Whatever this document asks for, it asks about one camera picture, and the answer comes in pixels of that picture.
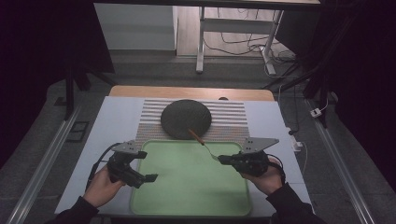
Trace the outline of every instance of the wall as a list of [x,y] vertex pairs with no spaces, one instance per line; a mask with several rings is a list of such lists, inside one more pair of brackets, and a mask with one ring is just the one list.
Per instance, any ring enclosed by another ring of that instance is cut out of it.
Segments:
[[109,49],[176,49],[177,7],[94,5]]

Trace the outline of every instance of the metal frame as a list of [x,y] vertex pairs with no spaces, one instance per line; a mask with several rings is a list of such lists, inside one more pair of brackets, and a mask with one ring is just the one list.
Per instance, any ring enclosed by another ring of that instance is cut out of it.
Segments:
[[[313,110],[314,107],[312,103],[305,100],[306,107],[309,111]],[[332,135],[329,131],[321,125],[318,119],[314,120],[315,126],[317,127],[318,133],[329,153],[329,156],[332,160],[332,164],[335,167],[338,175],[340,176],[341,181],[343,182],[346,193],[349,195],[353,206],[355,207],[356,214],[358,215],[361,223],[372,224],[375,223],[373,215],[370,212],[369,207],[367,206],[366,201],[361,195],[361,191],[358,186],[355,184],[355,181],[352,178],[349,170],[347,169],[347,165],[344,162],[337,146],[332,140]]]
[[205,19],[205,8],[200,7],[200,30],[197,52],[196,73],[204,72],[204,32],[221,32],[236,34],[269,35],[265,47],[260,47],[262,57],[269,75],[274,76],[276,71],[271,62],[269,51],[274,41],[277,27],[283,11],[278,11],[273,21],[242,21],[229,19]]
[[38,192],[41,190],[41,187],[43,186],[44,181],[46,180],[50,169],[52,168],[52,164],[55,162],[62,146],[64,145],[64,141],[66,140],[66,137],[69,134],[82,105],[84,105],[84,102],[81,101],[70,115],[69,120],[64,120],[62,122],[58,132],[55,134],[55,137],[49,144],[46,154],[35,169],[35,173],[33,174],[22,196],[18,200],[17,205],[15,205],[14,210],[9,216],[7,224],[23,223],[23,221],[26,219]]

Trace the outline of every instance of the aluminum rail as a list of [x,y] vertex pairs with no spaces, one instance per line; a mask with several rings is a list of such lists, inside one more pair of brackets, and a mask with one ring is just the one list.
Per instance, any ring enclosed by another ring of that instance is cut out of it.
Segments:
[[44,181],[50,172],[52,164],[58,157],[59,151],[61,150],[64,141],[81,110],[85,97],[82,96],[81,98],[82,99],[79,101],[69,120],[64,120],[62,122],[58,132],[55,134],[52,142],[49,144],[43,159],[41,159],[41,162],[35,169],[35,173],[33,174],[22,196],[18,200],[17,205],[14,207],[14,210],[8,218],[7,224],[22,224],[26,219],[33,203],[35,202],[38,192],[41,190],[41,187],[43,186]]
[[[310,111],[315,109],[309,101],[305,100],[305,103]],[[318,133],[320,134],[320,137],[323,140],[323,143],[329,153],[329,156],[332,159],[332,164],[334,165],[335,170],[337,171],[338,175],[341,178],[341,181],[344,184],[346,193],[349,195],[352,204],[355,207],[356,213],[361,220],[361,223],[374,224],[375,220],[367,206],[367,203],[361,196],[361,191],[356,186],[352,175],[348,171],[346,163],[344,162],[337,146],[332,140],[331,134],[327,129],[323,128],[322,124],[318,119],[315,119],[314,122],[317,127]]]

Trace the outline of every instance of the black cable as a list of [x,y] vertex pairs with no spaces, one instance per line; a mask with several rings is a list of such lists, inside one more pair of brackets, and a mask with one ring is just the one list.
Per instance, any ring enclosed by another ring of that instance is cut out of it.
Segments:
[[232,55],[243,55],[243,54],[247,54],[247,53],[250,53],[250,52],[252,52],[254,49],[258,48],[258,47],[255,47],[255,48],[253,48],[253,49],[250,49],[249,51],[242,52],[242,53],[232,53],[232,52],[229,52],[229,51],[227,51],[227,50],[224,50],[224,49],[215,49],[215,48],[211,48],[211,47],[209,47],[209,46],[206,44],[206,41],[205,41],[205,39],[204,39],[204,43],[205,43],[205,45],[206,45],[206,46],[207,46],[209,49],[213,49],[213,50],[222,51],[222,52],[224,52],[224,53],[228,53],[228,54],[232,54]]
[[[257,18],[258,18],[258,15],[259,15],[259,10],[257,9],[256,20],[257,20]],[[220,14],[220,8],[219,8],[219,7],[218,7],[218,17],[219,17],[219,19],[221,19],[221,14]],[[240,44],[240,43],[246,43],[246,42],[247,42],[247,46],[248,46],[248,47],[249,47],[248,43],[249,43],[250,41],[262,40],[262,39],[268,38],[268,36],[265,36],[265,37],[260,37],[260,38],[251,39],[252,34],[250,34],[250,39],[248,39],[248,40],[241,40],[241,41],[226,41],[226,40],[224,39],[223,33],[220,33],[220,34],[221,34],[221,39],[222,39],[222,41],[223,41],[224,43],[226,43],[226,44]]]
[[298,121],[298,108],[297,108],[297,99],[296,99],[296,86],[294,86],[294,107],[296,109],[295,111],[295,115],[296,115],[296,125],[297,125],[297,129],[296,130],[290,130],[289,131],[289,135],[294,135],[295,133],[300,131],[300,122]]
[[286,70],[280,77],[278,77],[276,80],[272,81],[271,83],[265,85],[264,87],[261,87],[261,90],[267,90],[268,87],[276,84],[277,82],[279,82],[282,78],[286,78],[288,75],[290,75],[291,73],[293,73],[297,68],[300,67],[300,64],[298,62],[295,62],[294,64],[292,64],[288,70]]
[[265,45],[262,44],[257,44],[257,45],[250,45],[248,48],[253,51],[253,52],[262,52],[260,47],[265,47]]
[[103,161],[103,157],[107,154],[107,152],[108,152],[111,148],[116,147],[116,146],[118,146],[119,144],[120,144],[120,143],[116,143],[116,144],[113,144],[113,145],[111,145],[110,147],[108,147],[108,148],[105,150],[105,152],[102,154],[102,156],[100,156],[99,160],[92,166],[91,173],[90,173],[90,176],[88,177],[87,186],[85,187],[85,190],[87,190],[88,187],[90,186],[90,184],[91,184],[91,182],[92,182],[92,180],[93,180],[93,177],[95,176],[96,170],[98,169],[99,163],[100,163],[101,161]]
[[240,11],[239,9],[240,9],[240,8],[238,8],[238,12],[239,12],[239,13],[244,13],[244,12],[246,12],[246,11],[247,11],[247,13],[248,13],[248,9],[245,9],[244,11]]
[[280,162],[280,167],[282,167],[282,169],[283,169],[283,163],[282,163],[282,160],[280,159],[280,158],[278,158],[277,156],[274,156],[273,154],[267,154],[268,156],[272,156],[272,157],[274,157],[275,159],[277,159],[279,162]]
[[276,63],[280,63],[280,64],[283,64],[283,63],[295,63],[295,62],[297,62],[297,60],[294,58],[294,59],[288,59],[288,60],[285,60],[285,59],[283,59],[282,57],[280,57],[280,54],[281,53],[283,53],[283,52],[287,52],[287,51],[291,51],[291,50],[289,50],[289,49],[285,49],[285,50],[282,50],[282,51],[280,51],[278,54],[277,54],[277,57],[274,55],[274,52],[271,50],[271,54],[272,54],[272,59],[276,62]]

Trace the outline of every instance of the white table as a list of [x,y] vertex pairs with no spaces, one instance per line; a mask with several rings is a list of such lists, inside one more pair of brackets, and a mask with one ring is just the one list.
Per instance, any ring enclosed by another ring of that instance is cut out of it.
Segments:
[[[56,208],[56,214],[70,208],[76,202],[77,197],[83,195],[92,165],[106,148],[115,143],[135,139],[145,99],[147,98],[106,97],[63,197]],[[290,136],[277,103],[265,101],[244,101],[243,103],[250,136],[279,139],[278,144],[265,151],[278,156],[283,161],[286,181],[290,183],[303,202],[310,203],[300,168],[291,147]],[[136,168],[136,165],[137,160],[131,163],[133,168]],[[265,195],[251,183],[248,183],[248,189],[252,201],[252,210],[248,216],[271,216],[275,209],[265,200]],[[135,217],[129,205],[131,194],[130,187],[123,187],[112,201],[100,208],[100,214],[110,217]]]

